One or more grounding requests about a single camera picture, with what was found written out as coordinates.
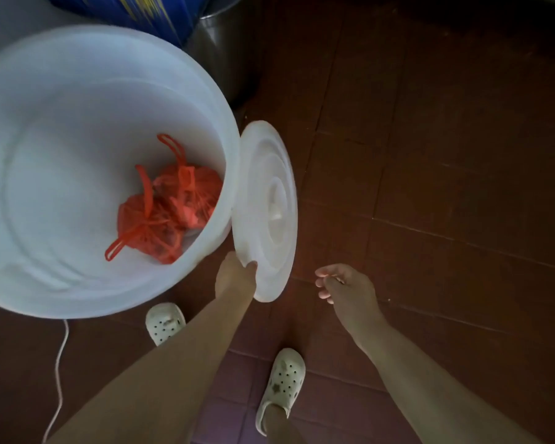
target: white lid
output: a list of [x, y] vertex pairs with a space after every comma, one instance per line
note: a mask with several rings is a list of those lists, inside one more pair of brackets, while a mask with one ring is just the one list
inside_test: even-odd
[[241, 263], [257, 261], [255, 299], [280, 296], [292, 271], [298, 205], [292, 164], [278, 132], [266, 121], [241, 136], [238, 192], [232, 212], [234, 246]]

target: person's left hand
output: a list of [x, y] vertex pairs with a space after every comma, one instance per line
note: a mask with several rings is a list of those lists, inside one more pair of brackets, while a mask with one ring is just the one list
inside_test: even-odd
[[256, 273], [256, 261], [251, 261], [245, 268], [238, 260], [236, 252], [230, 251], [224, 257], [224, 261], [218, 269], [218, 275], [216, 275], [216, 298], [224, 296], [226, 293], [252, 298], [257, 289]]

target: hand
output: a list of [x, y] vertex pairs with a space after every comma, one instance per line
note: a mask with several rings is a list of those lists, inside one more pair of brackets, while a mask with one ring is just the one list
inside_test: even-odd
[[230, 251], [224, 257], [224, 261], [218, 269], [218, 275], [216, 275], [216, 298], [224, 296], [224, 293], [235, 293], [253, 298], [257, 289], [256, 273], [256, 261], [251, 261], [245, 268], [238, 260], [236, 252]]
[[333, 304], [341, 324], [356, 343], [385, 323], [368, 276], [343, 263], [324, 266], [315, 274], [319, 277], [315, 285], [323, 289], [318, 297]]

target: person's right arm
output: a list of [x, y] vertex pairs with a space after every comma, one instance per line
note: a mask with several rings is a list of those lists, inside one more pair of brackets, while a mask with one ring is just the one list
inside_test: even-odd
[[319, 297], [333, 304], [423, 443], [540, 443], [392, 328], [366, 275], [343, 264], [325, 266], [316, 274]]

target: white cord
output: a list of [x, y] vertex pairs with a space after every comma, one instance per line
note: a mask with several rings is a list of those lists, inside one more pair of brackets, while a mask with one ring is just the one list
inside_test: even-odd
[[60, 350], [58, 351], [57, 357], [55, 358], [55, 387], [57, 388], [57, 397], [58, 397], [57, 410], [55, 411], [54, 417], [51, 418], [51, 422], [47, 426], [47, 430], [43, 435], [43, 441], [42, 441], [43, 444], [45, 444], [45, 442], [47, 441], [47, 436], [50, 434], [51, 427], [56, 421], [57, 415], [60, 413], [61, 406], [64, 404], [64, 395], [61, 392], [61, 382], [60, 382], [60, 358], [61, 358], [61, 353], [64, 352], [64, 346], [66, 345], [66, 341], [68, 340], [68, 335], [70, 334], [68, 321], [65, 319], [64, 319], [64, 326], [66, 327], [64, 340], [62, 341]]

